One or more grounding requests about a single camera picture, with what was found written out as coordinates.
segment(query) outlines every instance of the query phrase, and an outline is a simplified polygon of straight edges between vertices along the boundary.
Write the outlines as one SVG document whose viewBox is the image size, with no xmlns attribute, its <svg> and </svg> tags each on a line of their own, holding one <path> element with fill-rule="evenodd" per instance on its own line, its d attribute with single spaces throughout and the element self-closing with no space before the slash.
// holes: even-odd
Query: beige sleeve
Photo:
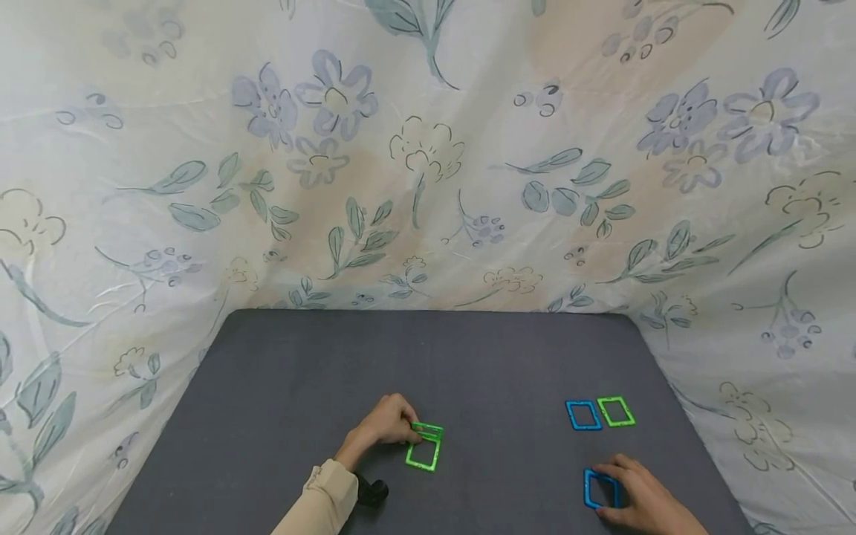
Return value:
<svg viewBox="0 0 856 535">
<path fill-rule="evenodd" d="M 357 503 L 357 477 L 328 459 L 312 469 L 303 494 L 271 535 L 336 535 Z"/>
</svg>

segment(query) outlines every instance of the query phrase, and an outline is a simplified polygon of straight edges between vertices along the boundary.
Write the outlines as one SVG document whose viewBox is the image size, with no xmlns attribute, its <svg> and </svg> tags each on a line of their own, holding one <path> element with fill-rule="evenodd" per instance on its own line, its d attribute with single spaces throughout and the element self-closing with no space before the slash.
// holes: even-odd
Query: blue magnetic tile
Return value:
<svg viewBox="0 0 856 535">
<path fill-rule="evenodd" d="M 585 478 L 585 483 L 583 484 L 584 492 L 583 492 L 583 500 L 586 502 L 586 506 L 592 509 L 597 509 L 601 507 L 618 507 L 619 506 L 619 495 L 618 495 L 618 482 L 612 479 L 610 476 L 603 475 L 602 473 L 597 473 L 594 470 L 589 468 L 583 474 L 583 478 Z M 600 479 L 601 481 L 606 481 L 607 483 L 612 485 L 612 503 L 608 504 L 600 504 L 595 503 L 591 499 L 591 480 L 592 479 Z"/>
<path fill-rule="evenodd" d="M 577 423 L 576 418 L 574 418 L 574 406 L 576 407 L 588 407 L 591 412 L 591 416 L 594 418 L 594 424 L 591 425 L 580 425 Z M 577 431 L 599 431 L 603 429 L 603 425 L 600 423 L 600 418 L 597 417 L 597 411 L 594 410 L 594 403 L 588 400 L 578 400 L 578 401 L 565 401 L 565 408 L 568 410 L 568 416 L 571 419 L 571 425 Z"/>
</svg>

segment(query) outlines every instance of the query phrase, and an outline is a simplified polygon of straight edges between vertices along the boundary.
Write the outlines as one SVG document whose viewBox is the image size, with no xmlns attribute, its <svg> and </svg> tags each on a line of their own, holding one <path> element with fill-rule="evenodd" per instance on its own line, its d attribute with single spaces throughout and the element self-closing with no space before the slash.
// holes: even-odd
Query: gray tabletop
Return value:
<svg viewBox="0 0 856 535">
<path fill-rule="evenodd" d="M 752 533 L 626 318 L 253 310 L 223 325 L 108 533 L 266 535 L 312 466 L 396 391 L 444 427 L 437 470 L 406 466 L 402 446 L 373 450 L 360 471 L 389 498 L 357 507 L 348 535 L 618 533 L 583 503 L 584 469 L 616 452 L 711 535 Z M 572 428 L 565 400 L 613 395 L 635 426 Z"/>
</svg>

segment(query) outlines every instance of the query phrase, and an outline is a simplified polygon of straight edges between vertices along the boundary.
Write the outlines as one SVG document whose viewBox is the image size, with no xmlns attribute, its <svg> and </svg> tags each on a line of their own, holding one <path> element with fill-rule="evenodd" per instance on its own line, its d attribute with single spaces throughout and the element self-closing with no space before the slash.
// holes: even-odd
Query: white fabric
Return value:
<svg viewBox="0 0 856 535">
<path fill-rule="evenodd" d="M 0 1 L 0 532 L 103 533 L 248 306 L 627 314 L 757 533 L 856 532 L 855 15 Z"/>
</svg>

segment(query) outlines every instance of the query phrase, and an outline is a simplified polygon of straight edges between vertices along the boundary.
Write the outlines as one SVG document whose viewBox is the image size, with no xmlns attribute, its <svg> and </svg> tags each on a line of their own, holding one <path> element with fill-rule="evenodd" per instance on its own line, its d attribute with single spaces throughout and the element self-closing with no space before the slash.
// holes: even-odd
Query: hand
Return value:
<svg viewBox="0 0 856 535">
<path fill-rule="evenodd" d="M 348 433 L 334 459 L 353 472 L 363 454 L 377 443 L 418 444 L 422 437 L 410 427 L 416 421 L 419 421 L 416 411 L 403 395 L 385 395 L 360 425 Z"/>
<path fill-rule="evenodd" d="M 630 496 L 630 507 L 599 508 L 600 518 L 648 535 L 708 535 L 693 514 L 638 461 L 618 454 L 609 464 L 595 465 L 593 470 L 617 480 Z"/>
</svg>

